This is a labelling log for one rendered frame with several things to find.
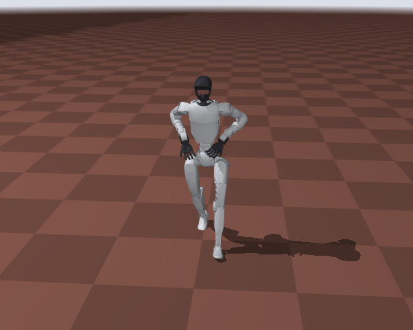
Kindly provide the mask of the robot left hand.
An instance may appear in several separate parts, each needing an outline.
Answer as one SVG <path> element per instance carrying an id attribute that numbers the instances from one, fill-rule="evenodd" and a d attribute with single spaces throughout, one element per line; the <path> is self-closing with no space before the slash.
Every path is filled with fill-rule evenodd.
<path id="1" fill-rule="evenodd" d="M 218 142 L 216 142 L 209 150 L 205 151 L 205 153 L 207 153 L 207 155 L 209 155 L 209 157 L 212 157 L 212 158 L 215 158 L 218 155 L 218 153 L 220 153 L 219 154 L 219 157 L 220 157 L 222 155 L 223 145 L 225 145 L 228 140 L 229 138 L 225 139 L 225 141 L 223 142 L 219 137 Z M 210 150 L 212 151 L 209 153 Z"/>

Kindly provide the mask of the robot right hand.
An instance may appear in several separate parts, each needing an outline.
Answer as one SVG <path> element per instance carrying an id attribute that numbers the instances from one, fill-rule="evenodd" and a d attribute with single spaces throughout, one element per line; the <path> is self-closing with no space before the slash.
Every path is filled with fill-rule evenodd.
<path id="1" fill-rule="evenodd" d="M 187 136 L 187 138 L 188 138 L 188 136 Z M 190 160 L 191 158 L 193 159 L 193 156 L 192 156 L 191 152 L 192 152 L 193 155 L 196 157 L 195 153 L 193 152 L 192 146 L 188 143 L 188 142 L 189 142 L 189 138 L 188 138 L 188 140 L 182 141 L 182 139 L 181 139 L 181 137 L 180 137 L 180 142 L 181 142 L 181 144 L 182 144 L 182 146 L 181 146 L 182 149 L 181 149 L 181 151 L 180 151 L 180 157 L 182 157 L 182 151 L 183 151 L 183 153 L 184 153 L 184 158 L 185 158 L 185 160 L 187 160 L 187 157 L 188 157 L 189 160 Z M 187 156 L 186 156 L 186 154 L 187 154 Z M 189 157 L 189 154 L 190 154 L 191 158 Z"/>

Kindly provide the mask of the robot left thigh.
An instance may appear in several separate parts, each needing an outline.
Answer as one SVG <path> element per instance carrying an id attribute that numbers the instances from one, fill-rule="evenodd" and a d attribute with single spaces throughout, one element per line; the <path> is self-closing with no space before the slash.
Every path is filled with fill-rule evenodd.
<path id="1" fill-rule="evenodd" d="M 214 183 L 215 183 L 215 201 L 213 201 L 213 211 L 223 208 L 225 205 L 226 187 L 228 183 L 229 161 L 223 157 L 215 157 L 214 165 Z"/>

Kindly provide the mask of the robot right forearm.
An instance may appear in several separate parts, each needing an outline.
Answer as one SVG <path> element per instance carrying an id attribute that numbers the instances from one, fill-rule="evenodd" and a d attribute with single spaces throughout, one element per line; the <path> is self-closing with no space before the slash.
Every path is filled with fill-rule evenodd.
<path id="1" fill-rule="evenodd" d="M 181 137 L 182 141 L 188 140 L 187 134 L 186 134 L 186 129 L 184 128 L 182 124 L 182 120 L 180 119 L 174 119 L 174 116 L 172 112 L 170 113 L 170 118 L 173 126 L 176 128 L 176 131 L 178 132 L 178 135 Z"/>

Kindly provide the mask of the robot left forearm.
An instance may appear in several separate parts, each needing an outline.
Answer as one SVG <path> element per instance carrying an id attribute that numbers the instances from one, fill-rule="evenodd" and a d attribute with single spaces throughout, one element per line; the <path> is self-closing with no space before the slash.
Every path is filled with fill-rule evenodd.
<path id="1" fill-rule="evenodd" d="M 247 117 L 243 117 L 239 122 L 234 122 L 228 129 L 225 129 L 220 139 L 224 142 L 225 139 L 231 138 L 232 135 L 244 127 L 247 123 Z"/>

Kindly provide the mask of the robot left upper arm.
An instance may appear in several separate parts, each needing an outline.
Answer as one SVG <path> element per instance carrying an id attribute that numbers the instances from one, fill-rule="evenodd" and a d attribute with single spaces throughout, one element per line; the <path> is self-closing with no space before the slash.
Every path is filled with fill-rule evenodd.
<path id="1" fill-rule="evenodd" d="M 235 107 L 232 107 L 228 102 L 219 103 L 218 109 L 221 116 L 230 116 L 235 118 L 236 122 L 239 122 L 243 117 L 247 117 L 245 113 L 237 110 Z"/>

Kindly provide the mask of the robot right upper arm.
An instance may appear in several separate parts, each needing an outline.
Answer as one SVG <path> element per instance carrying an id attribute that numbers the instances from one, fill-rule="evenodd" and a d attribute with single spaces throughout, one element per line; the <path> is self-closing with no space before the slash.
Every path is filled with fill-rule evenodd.
<path id="1" fill-rule="evenodd" d="M 189 113 L 189 106 L 190 104 L 187 102 L 180 102 L 179 105 L 171 111 L 174 119 L 180 119 L 181 115 L 187 115 Z"/>

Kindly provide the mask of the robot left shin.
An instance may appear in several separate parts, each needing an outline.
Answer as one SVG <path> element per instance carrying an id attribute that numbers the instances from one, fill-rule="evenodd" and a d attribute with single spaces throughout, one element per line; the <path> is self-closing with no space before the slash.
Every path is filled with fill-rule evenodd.
<path id="1" fill-rule="evenodd" d="M 225 207 L 225 205 L 224 205 Z M 214 212 L 214 229 L 215 229 L 215 248 L 217 245 L 221 247 L 221 237 L 224 229 L 224 209 L 218 208 Z"/>

